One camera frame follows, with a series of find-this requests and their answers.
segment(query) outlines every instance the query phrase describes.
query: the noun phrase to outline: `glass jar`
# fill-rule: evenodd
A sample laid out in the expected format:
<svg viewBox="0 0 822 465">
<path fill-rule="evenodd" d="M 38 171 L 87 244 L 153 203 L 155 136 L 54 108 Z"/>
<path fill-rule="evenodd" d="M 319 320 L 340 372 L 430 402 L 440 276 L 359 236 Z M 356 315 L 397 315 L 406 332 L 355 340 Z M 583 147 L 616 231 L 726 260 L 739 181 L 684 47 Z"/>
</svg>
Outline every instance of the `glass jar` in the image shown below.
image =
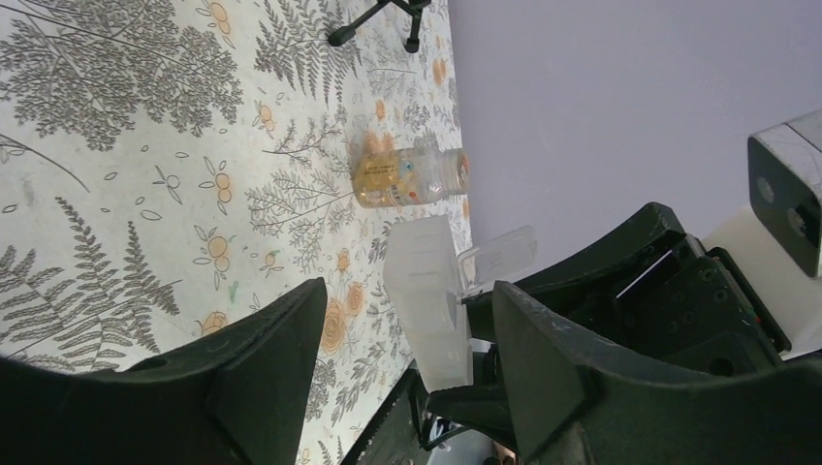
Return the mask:
<svg viewBox="0 0 822 465">
<path fill-rule="evenodd" d="M 354 195 L 365 208 L 424 205 L 468 190 L 461 148 L 403 148 L 364 155 L 354 168 Z"/>
</svg>

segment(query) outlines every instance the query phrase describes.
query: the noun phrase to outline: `tripod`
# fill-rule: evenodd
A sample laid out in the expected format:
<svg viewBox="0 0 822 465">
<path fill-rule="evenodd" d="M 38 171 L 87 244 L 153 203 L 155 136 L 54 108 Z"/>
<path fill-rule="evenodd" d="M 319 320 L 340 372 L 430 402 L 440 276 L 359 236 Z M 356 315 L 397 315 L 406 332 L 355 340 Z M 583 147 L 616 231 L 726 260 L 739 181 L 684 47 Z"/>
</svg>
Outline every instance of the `tripod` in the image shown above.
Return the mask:
<svg viewBox="0 0 822 465">
<path fill-rule="evenodd" d="M 416 53 L 420 49 L 420 25 L 423 22 L 423 8 L 431 4 L 431 0 L 377 0 L 377 4 L 368 9 L 360 17 L 354 20 L 347 26 L 342 26 L 329 35 L 329 44 L 332 47 L 340 47 L 346 42 L 350 41 L 357 32 L 357 28 L 365 24 L 380 10 L 385 8 L 388 4 L 393 3 L 402 8 L 403 11 L 411 15 L 411 35 L 405 42 L 405 51 L 408 53 Z"/>
</svg>

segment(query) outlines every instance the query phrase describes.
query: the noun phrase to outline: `transparent plastic block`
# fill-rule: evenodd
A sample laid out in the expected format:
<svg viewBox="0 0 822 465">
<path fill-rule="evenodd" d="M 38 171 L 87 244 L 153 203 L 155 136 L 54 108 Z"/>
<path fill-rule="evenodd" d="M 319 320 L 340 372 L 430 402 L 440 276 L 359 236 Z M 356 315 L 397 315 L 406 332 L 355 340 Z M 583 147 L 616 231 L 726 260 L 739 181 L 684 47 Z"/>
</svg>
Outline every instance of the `transparent plastic block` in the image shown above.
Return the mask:
<svg viewBox="0 0 822 465">
<path fill-rule="evenodd" d="M 394 224 L 383 278 L 426 389 L 473 383 L 471 333 L 448 219 Z"/>
<path fill-rule="evenodd" d="M 494 281 L 510 278 L 533 265 L 536 255 L 537 240 L 531 226 L 506 232 L 462 252 L 457 263 L 463 294 L 478 294 Z"/>
</svg>

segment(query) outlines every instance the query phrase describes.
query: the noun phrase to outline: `gray device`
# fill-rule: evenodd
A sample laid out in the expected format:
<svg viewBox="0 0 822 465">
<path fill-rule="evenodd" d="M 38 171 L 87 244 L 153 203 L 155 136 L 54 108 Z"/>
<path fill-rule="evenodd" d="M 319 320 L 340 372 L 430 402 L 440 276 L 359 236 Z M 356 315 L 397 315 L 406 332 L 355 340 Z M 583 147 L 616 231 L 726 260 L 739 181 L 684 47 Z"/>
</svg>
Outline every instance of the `gray device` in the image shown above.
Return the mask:
<svg viewBox="0 0 822 465">
<path fill-rule="evenodd" d="M 811 278 L 822 275 L 822 110 L 748 138 L 750 205 Z"/>
</svg>

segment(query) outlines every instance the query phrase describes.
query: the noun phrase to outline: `clear plastic object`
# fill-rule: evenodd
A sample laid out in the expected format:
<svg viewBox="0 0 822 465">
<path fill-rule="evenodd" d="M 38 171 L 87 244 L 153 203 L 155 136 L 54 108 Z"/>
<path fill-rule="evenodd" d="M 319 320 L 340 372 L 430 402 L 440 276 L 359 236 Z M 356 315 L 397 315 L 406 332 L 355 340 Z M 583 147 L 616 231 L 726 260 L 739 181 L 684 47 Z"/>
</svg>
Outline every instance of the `clear plastic object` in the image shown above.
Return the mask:
<svg viewBox="0 0 822 465">
<path fill-rule="evenodd" d="M 447 217 L 394 224 L 383 278 L 428 392 L 473 383 L 463 283 L 479 289 L 530 266 L 535 255 L 530 226 L 466 251 L 458 265 Z"/>
<path fill-rule="evenodd" d="M 461 148 L 415 147 L 364 155 L 354 195 L 365 208 L 422 205 L 465 194 L 468 157 Z"/>
<path fill-rule="evenodd" d="M 383 278 L 426 389 L 472 384 L 471 333 L 448 219 L 394 224 Z"/>
<path fill-rule="evenodd" d="M 474 295 L 534 264 L 537 239 L 531 226 L 507 232 L 457 257 L 464 295 Z"/>
</svg>

